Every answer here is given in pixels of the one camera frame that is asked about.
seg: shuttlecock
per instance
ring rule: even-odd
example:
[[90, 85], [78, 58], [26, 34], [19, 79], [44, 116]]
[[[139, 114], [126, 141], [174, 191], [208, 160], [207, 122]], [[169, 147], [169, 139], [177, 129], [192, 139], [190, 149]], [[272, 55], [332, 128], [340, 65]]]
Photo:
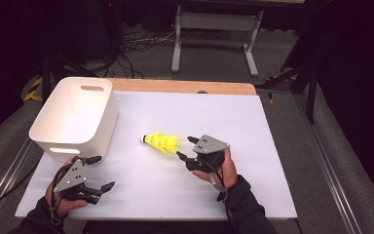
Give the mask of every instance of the shuttlecock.
[[164, 135], [161, 131], [144, 136], [142, 138], [142, 142], [148, 143], [149, 145], [162, 151], [164, 154], [169, 152], [176, 154], [176, 151], [180, 145], [178, 136]]

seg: storage container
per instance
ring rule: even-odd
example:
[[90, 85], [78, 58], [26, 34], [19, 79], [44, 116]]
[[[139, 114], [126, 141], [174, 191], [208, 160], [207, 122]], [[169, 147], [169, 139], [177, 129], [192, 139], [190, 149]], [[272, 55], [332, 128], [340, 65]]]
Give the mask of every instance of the storage container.
[[59, 162], [72, 156], [105, 156], [118, 106], [110, 81], [67, 77], [59, 81], [29, 137]]

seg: white table surface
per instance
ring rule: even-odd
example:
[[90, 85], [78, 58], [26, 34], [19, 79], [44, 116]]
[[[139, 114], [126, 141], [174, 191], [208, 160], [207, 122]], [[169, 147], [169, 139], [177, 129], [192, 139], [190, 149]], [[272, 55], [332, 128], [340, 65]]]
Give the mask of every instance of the white table surface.
[[[119, 108], [108, 151], [88, 167], [86, 185], [99, 189], [115, 181], [97, 205], [72, 211], [75, 219], [222, 220], [218, 192], [193, 176], [175, 155], [139, 141], [163, 131], [180, 136], [180, 151], [196, 157], [187, 137], [206, 134], [231, 144], [239, 174], [269, 218], [293, 218], [296, 211], [281, 161], [258, 96], [115, 92]], [[16, 216], [34, 209], [61, 163], [44, 153]]]

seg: handle cutout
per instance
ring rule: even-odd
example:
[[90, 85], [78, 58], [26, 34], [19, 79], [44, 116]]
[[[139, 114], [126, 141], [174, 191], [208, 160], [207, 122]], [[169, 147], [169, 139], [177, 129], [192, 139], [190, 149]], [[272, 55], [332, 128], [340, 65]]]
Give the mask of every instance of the handle cutout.
[[81, 86], [81, 89], [85, 91], [98, 91], [98, 92], [104, 91], [104, 89], [99, 86]]
[[54, 153], [67, 153], [67, 154], [80, 154], [78, 149], [66, 149], [66, 148], [50, 148]]

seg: forearm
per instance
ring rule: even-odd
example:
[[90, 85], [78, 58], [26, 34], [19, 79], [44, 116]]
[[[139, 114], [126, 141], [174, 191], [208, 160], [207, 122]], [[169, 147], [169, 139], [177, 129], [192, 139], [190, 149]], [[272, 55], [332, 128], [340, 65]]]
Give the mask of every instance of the forearm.
[[238, 175], [238, 182], [228, 189], [225, 206], [233, 226], [240, 234], [277, 233], [265, 217], [264, 208], [250, 191], [250, 184], [242, 176]]
[[51, 213], [47, 201], [41, 198], [36, 208], [30, 211], [20, 225], [9, 233], [57, 233], [57, 226], [51, 224]]

